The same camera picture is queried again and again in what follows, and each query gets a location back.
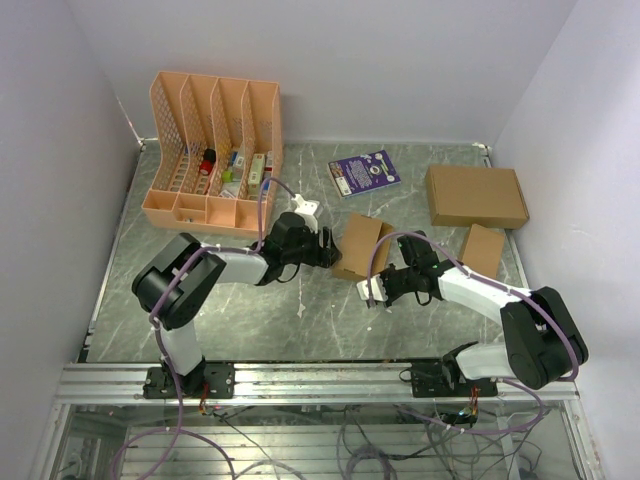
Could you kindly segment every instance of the book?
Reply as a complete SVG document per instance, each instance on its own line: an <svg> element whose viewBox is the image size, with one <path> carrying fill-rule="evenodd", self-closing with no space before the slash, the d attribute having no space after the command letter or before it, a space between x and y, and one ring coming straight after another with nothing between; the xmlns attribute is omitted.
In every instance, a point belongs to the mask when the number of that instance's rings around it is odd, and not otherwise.
<svg viewBox="0 0 640 480"><path fill-rule="evenodd" d="M385 150L329 162L329 175L342 198L400 183Z"/></svg>

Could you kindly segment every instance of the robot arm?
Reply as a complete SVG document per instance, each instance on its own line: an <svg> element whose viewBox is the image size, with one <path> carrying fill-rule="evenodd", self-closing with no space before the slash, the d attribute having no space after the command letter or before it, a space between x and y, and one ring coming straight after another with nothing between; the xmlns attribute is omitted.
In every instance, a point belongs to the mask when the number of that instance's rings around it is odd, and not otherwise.
<svg viewBox="0 0 640 480"><path fill-rule="evenodd" d="M278 280L287 265L329 268L340 259L331 230L318 229L318 202L305 201L300 195L294 202L295 211L278 218L258 252L247 248L203 255L162 306L160 334L187 395L201 389L204 381L206 362L193 319L215 285L267 285ZM146 312L151 312L176 273L202 246L193 236L181 233L138 274L132 290Z"/></svg>
<svg viewBox="0 0 640 480"><path fill-rule="evenodd" d="M470 278L449 260L440 262L431 247L413 237L401 236L398 245L407 264L391 264L371 280L373 298L390 306L406 293L414 293L421 305L431 298L457 302L475 310L504 331L504 343L464 345L445 355L445 376L451 382L464 379L517 378L539 389L571 370L571 361L558 335L541 315L509 292L518 291L541 306L560 326L576 353L578 362L588 358L587 347L560 294L549 287L531 291L499 284L505 291ZM369 298L367 282L358 283L362 300ZM420 302L418 292L429 295Z"/></svg>

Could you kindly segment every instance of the brown cardboard box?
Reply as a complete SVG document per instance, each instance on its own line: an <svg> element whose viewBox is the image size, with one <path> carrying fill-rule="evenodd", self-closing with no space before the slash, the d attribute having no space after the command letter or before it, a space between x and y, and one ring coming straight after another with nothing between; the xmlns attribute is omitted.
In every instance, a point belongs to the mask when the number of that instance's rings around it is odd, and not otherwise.
<svg viewBox="0 0 640 480"><path fill-rule="evenodd" d="M471 225L458 259L471 270L489 278L498 276L505 235L480 225Z"/></svg>
<svg viewBox="0 0 640 480"><path fill-rule="evenodd" d="M520 228L529 220L513 169L431 165L425 181L432 225Z"/></svg>
<svg viewBox="0 0 640 480"><path fill-rule="evenodd" d="M367 267L373 247L378 240L391 232L393 227L382 220L352 213L340 240L342 258L331 269L333 276L353 282L367 278ZM390 245L390 240L380 245L373 259L372 275L384 270Z"/></svg>

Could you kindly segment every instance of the black cap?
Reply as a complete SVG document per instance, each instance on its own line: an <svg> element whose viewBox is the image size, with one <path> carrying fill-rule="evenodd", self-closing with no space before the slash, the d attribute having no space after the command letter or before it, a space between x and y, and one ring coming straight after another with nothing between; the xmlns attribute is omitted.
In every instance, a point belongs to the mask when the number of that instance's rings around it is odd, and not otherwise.
<svg viewBox="0 0 640 480"><path fill-rule="evenodd" d="M211 163L216 163L216 151L213 148L207 148L204 151L204 160L209 160Z"/></svg>

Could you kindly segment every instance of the marble surface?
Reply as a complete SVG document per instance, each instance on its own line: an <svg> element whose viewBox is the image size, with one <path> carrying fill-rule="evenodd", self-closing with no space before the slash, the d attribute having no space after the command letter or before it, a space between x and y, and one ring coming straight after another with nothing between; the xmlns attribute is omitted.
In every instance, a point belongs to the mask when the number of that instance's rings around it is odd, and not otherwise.
<svg viewBox="0 0 640 480"><path fill-rule="evenodd" d="M326 163L379 149L389 153L402 183L342 200L334 191ZM147 315L131 293L136 274L176 231L153 227L140 206L160 161L157 143L142 153L107 287L94 325L89 362L153 362L158 359ZM282 179L305 198L325 205L326 225L340 239L352 211L380 218L396 230L424 230L457 254L465 228L432 227L424 186L429 164L483 165L475 146L390 144L294 144L285 148ZM288 205L278 189L275 220ZM247 239L196 235L207 243L245 246ZM389 261L403 265L393 245ZM285 270L283 277L292 273ZM499 279L520 286L508 242ZM406 295L390 309L369 310L355 284L323 269L302 267L288 284L265 287L218 285L196 319L198 339L209 360L303 361L393 359L442 355L472 341L493 342L501 329L465 307L434 300L426 307Z"/></svg>

